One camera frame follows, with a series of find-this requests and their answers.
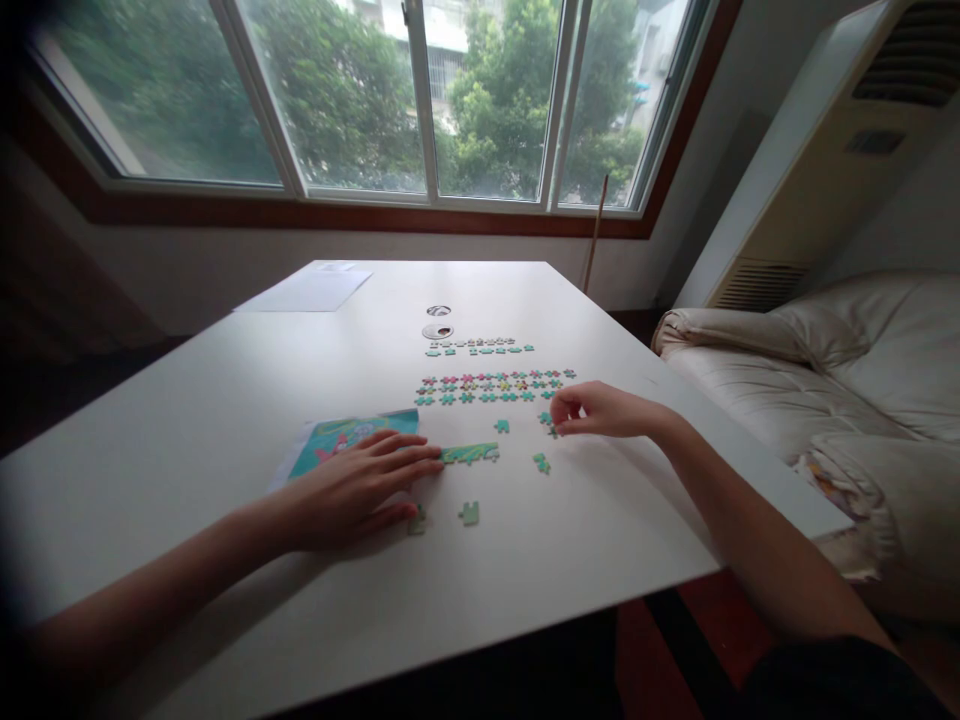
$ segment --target white wall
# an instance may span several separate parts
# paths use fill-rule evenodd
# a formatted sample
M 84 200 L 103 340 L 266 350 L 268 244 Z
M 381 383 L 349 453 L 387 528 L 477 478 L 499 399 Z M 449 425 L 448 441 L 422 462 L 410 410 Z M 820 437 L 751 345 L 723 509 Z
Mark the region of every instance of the white wall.
M 660 294 L 659 305 L 672 304 L 743 173 L 724 172 L 721 159 L 746 169 L 763 139 L 755 131 L 758 120 L 776 115 L 817 35 L 868 4 L 744 0 L 654 228 L 642 272 L 635 278 L 638 288 L 647 291 L 642 298 L 646 304 L 637 307 L 653 306 Z M 737 157 L 725 157 L 728 148 Z M 715 195 L 726 197 L 718 203 Z M 717 205 L 719 213 L 709 210 Z M 700 212 L 701 207 L 707 211 Z M 703 222 L 705 217 L 710 221 Z
M 744 0 L 652 238 L 598 243 L 590 289 L 597 304 L 607 310 L 653 306 L 698 207 L 711 200 L 711 178 L 744 112 L 772 116 L 819 31 L 865 4 Z M 579 284 L 589 247 L 588 239 L 90 226 L 32 170 L 21 167 L 20 175 L 29 177 L 20 182 L 56 208 L 64 230 L 172 335 L 202 330 L 317 258 L 546 260 Z
M 960 118 L 955 120 L 810 287 L 870 270 L 960 272 Z

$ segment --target window frame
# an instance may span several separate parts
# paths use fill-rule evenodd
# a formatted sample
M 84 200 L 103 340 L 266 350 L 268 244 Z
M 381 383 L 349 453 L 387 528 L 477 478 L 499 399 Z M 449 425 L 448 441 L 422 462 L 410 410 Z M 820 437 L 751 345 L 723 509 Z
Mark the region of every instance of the window frame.
M 124 175 L 114 149 L 93 127 L 74 93 L 63 86 L 48 58 L 34 47 L 35 72 L 25 86 L 23 121 L 14 127 L 13 135 L 90 222 L 558 237 L 592 234 L 597 206 L 560 203 L 556 197 L 576 106 L 592 0 L 566 0 L 561 11 L 535 200 L 439 194 L 422 0 L 404 0 L 404 13 L 423 149 L 424 194 L 309 186 L 293 155 L 279 105 L 238 0 L 209 3 L 281 185 Z M 645 144 L 638 158 L 630 206 L 604 207 L 601 237 L 645 240 L 652 233 L 741 3 L 690 0 L 649 133 L 650 137 L 658 133 L 656 144 Z M 691 31 L 692 23 L 697 23 L 696 33 Z M 565 90 L 570 96 L 566 107 Z M 82 191 L 78 183 L 84 184 Z M 201 199 L 206 212 L 198 207 Z

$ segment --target sheet of paper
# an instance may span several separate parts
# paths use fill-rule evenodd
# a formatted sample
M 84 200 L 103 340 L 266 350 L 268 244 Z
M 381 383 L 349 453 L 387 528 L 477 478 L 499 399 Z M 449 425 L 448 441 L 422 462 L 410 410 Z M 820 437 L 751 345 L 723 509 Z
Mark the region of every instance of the sheet of paper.
M 318 267 L 325 272 L 346 272 L 354 265 L 356 265 L 356 263 L 348 263 L 346 260 L 335 260 L 333 262 L 323 263 Z
M 274 473 L 267 492 L 282 488 L 377 430 L 393 428 L 401 433 L 416 434 L 419 427 L 420 413 L 416 409 L 397 410 L 368 418 L 340 418 L 323 422 L 312 420 L 300 430 L 283 464 Z
M 314 261 L 234 312 L 335 312 L 373 273 L 323 269 Z

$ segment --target green foliage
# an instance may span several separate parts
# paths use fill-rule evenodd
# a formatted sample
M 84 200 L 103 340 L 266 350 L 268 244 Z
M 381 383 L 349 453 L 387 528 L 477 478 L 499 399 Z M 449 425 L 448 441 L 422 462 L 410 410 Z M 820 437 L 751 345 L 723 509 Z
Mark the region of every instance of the green foliage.
M 445 194 L 532 199 L 550 106 L 560 0 L 508 0 L 503 29 L 474 6 L 464 71 L 450 89 L 459 174 Z
M 502 24 L 471 8 L 452 127 L 435 122 L 442 193 L 537 196 L 561 6 L 506 0 Z M 308 182 L 422 192 L 406 50 L 333 0 L 243 7 Z M 594 2 L 561 198 L 596 202 L 605 173 L 614 197 L 633 175 L 643 134 L 613 123 L 632 102 L 635 13 Z M 54 32 L 150 174 L 277 182 L 207 0 L 82 0 Z
M 603 176 L 609 173 L 609 202 L 633 179 L 643 149 L 643 132 L 627 128 L 614 133 L 610 125 L 632 102 L 629 83 L 637 54 L 635 13 L 636 5 L 629 0 L 594 1 L 561 197 L 576 194 L 585 203 L 598 203 Z
M 424 190 L 409 61 L 331 0 L 257 0 L 248 17 L 312 184 Z
M 279 182 L 206 0 L 61 11 L 53 34 L 149 174 Z

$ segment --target right hand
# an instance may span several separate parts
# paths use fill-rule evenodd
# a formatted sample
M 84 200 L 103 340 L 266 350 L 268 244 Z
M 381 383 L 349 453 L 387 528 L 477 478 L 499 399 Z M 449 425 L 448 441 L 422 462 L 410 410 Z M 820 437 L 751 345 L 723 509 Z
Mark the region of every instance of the right hand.
M 550 402 L 559 435 L 651 435 L 679 417 L 670 408 L 593 381 L 563 388 Z

